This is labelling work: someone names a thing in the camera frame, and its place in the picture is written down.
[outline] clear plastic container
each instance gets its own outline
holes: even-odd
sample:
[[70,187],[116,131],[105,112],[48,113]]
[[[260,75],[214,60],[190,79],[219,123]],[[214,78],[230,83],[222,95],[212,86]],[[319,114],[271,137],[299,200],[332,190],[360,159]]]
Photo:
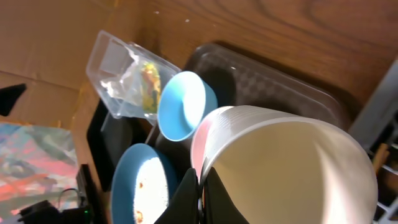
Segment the clear plastic container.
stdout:
[[137,44],[100,31],[86,73],[114,118],[156,120],[166,83],[180,69]]

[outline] bowl rim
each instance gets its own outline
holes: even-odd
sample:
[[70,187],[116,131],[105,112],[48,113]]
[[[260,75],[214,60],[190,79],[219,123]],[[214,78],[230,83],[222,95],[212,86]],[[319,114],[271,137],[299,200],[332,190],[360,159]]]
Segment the bowl rim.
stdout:
[[[200,178],[200,189],[203,188],[204,186],[204,182],[206,180],[206,177],[211,169],[211,167],[214,165],[215,161],[220,157],[220,155],[225,151],[225,149],[227,149],[235,140],[237,140],[238,138],[244,136],[245,134],[249,134],[250,132],[257,130],[259,128],[263,128],[265,126],[268,125],[272,125],[272,124],[279,124],[279,123],[286,123],[286,122],[300,122],[300,123],[310,123],[310,124],[317,124],[317,125],[321,125],[321,126],[326,126],[331,128],[334,131],[337,131],[338,133],[342,134],[343,136],[345,136],[346,138],[348,138],[355,146],[355,148],[359,149],[360,153],[367,157],[368,155],[366,154],[365,150],[363,150],[362,146],[352,137],[350,136],[347,132],[343,131],[342,129],[340,129],[339,127],[332,125],[330,123],[321,121],[321,120],[317,120],[317,119],[313,119],[313,118],[305,118],[305,117],[300,117],[300,116],[296,116],[296,115],[292,115],[290,117],[284,117],[284,118],[274,118],[274,119],[270,119],[267,121],[262,121],[260,123],[257,123],[255,125],[252,125],[242,131],[240,131],[239,133],[237,133],[235,135],[235,138],[231,138],[228,141],[226,141],[221,147],[220,150],[216,151],[216,153],[214,154],[213,157],[211,157],[210,159],[204,158],[203,160],[203,166],[202,166],[202,170],[201,170],[201,178]],[[374,174],[374,180],[376,180],[376,175],[373,172],[373,166],[371,164],[371,161],[368,161],[368,167],[369,169],[371,169],[371,173]]]
[[[120,158],[120,160],[119,160],[119,162],[118,162],[118,164],[117,164],[117,166],[115,168],[114,174],[113,174],[112,184],[111,184],[111,193],[110,193],[110,197],[109,197],[109,202],[110,202],[109,203],[109,209],[110,209],[110,212],[111,212],[111,220],[112,220],[113,223],[114,223],[113,198],[114,198],[114,186],[115,186],[115,183],[116,183],[116,181],[115,181],[116,180],[116,176],[119,173],[118,172],[119,169],[121,169],[120,167],[121,167],[122,162],[123,161],[127,162],[128,160],[126,158],[128,158],[128,154],[131,153],[134,150],[147,150],[150,154],[153,154],[153,155],[155,155],[157,157],[159,156],[158,153],[156,153],[155,149],[152,146],[144,144],[144,143],[134,144],[134,145],[130,146],[126,151],[124,151],[122,157]],[[134,209],[131,212],[132,212],[132,219],[134,220],[134,222],[136,222],[135,218],[134,218]]]
[[[197,129],[196,129],[196,131],[195,131],[195,134],[194,134],[193,137],[192,137],[192,143],[191,143],[191,149],[190,149],[191,166],[192,166],[194,169],[196,169],[196,168],[194,167],[194,164],[193,164],[193,151],[194,151],[194,148],[196,148],[196,147],[195,147],[195,144],[196,144],[196,142],[197,142],[197,134],[198,134],[200,128],[202,128],[202,125],[203,125],[206,121],[208,121],[212,116],[214,116],[215,113],[220,113],[220,114],[221,114],[221,113],[224,113],[224,111],[229,110],[229,109],[231,109],[231,108],[233,108],[233,107],[234,107],[234,106],[222,106],[222,107],[219,107],[219,108],[213,110],[212,112],[208,113],[208,114],[205,116],[205,118],[203,118],[203,120],[201,121],[201,123],[200,123],[199,126],[197,127]],[[204,157],[205,157],[205,149],[206,149],[206,147],[203,149],[202,166],[203,166],[203,160],[204,160]]]
[[[200,108],[200,110],[201,110],[201,120],[202,120],[203,114],[205,113],[205,109],[206,109],[206,88],[205,88],[205,84],[204,84],[203,80],[202,80],[202,79],[199,77],[199,75],[196,74],[195,72],[191,72],[191,71],[182,71],[182,72],[176,74],[176,75],[175,75],[172,79],[170,79],[170,81],[166,84],[166,86],[164,87],[164,89],[163,89],[163,91],[162,91],[162,95],[163,95],[164,93],[166,93],[167,91],[170,91],[170,89],[172,88],[172,85],[173,85],[175,82],[179,82],[180,79],[182,78],[182,76],[185,76],[185,77],[186,77],[187,75],[190,75],[190,76],[193,78],[193,80],[196,80],[195,83],[200,84],[200,88],[201,88],[201,90],[202,90],[202,91],[204,92],[204,94],[205,94],[204,104],[201,105],[201,108]],[[161,122],[161,118],[160,118],[160,116],[159,116],[159,115],[160,115],[159,111],[160,111],[160,108],[162,107],[162,102],[163,102],[163,100],[162,100],[162,99],[163,99],[162,95],[160,96],[159,107],[158,107],[158,110],[157,110],[157,124],[159,125],[159,129],[160,129],[160,132],[162,133],[162,135],[163,135],[166,139],[168,139],[169,141],[175,141],[175,142],[183,141],[183,140],[189,138],[190,136],[192,136],[192,134],[196,131],[197,127],[196,127],[196,128],[192,128],[192,130],[191,130],[188,134],[186,134],[185,136],[183,136],[182,138],[179,138],[179,139],[172,139],[172,138],[170,138],[169,136],[167,136],[167,135],[164,133],[163,128],[162,128],[162,125],[161,125],[161,123],[162,123],[162,122]]]

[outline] white paper cup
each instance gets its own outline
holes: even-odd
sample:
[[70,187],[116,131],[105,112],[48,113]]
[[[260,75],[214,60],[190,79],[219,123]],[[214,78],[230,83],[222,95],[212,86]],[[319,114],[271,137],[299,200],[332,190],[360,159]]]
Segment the white paper cup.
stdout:
[[377,182],[347,133],[323,121],[237,106],[211,125],[201,184],[213,166],[249,223],[371,223]]

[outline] bowl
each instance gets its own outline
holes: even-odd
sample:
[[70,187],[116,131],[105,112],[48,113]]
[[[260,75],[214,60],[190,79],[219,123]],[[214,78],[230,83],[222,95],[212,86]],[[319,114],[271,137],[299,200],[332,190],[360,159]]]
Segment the bowl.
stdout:
[[191,138],[201,120],[217,108],[214,91],[197,74],[180,72],[165,86],[157,111],[162,134],[170,141]]
[[120,158],[113,176],[113,224],[154,223],[176,188],[174,168],[163,154],[146,144],[131,146]]

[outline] cable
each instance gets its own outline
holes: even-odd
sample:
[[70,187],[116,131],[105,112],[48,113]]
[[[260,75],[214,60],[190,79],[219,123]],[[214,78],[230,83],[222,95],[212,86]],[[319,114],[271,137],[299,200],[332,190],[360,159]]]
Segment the cable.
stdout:
[[60,209],[62,195],[63,195],[65,192],[68,192],[68,191],[70,191],[70,190],[75,191],[76,194],[77,194],[77,197],[80,199],[80,205],[79,205],[79,207],[82,205],[84,197],[80,195],[79,190],[78,190],[78,189],[74,189],[74,188],[69,188],[69,189],[65,189],[65,190],[61,191],[60,195],[58,196],[58,210]]

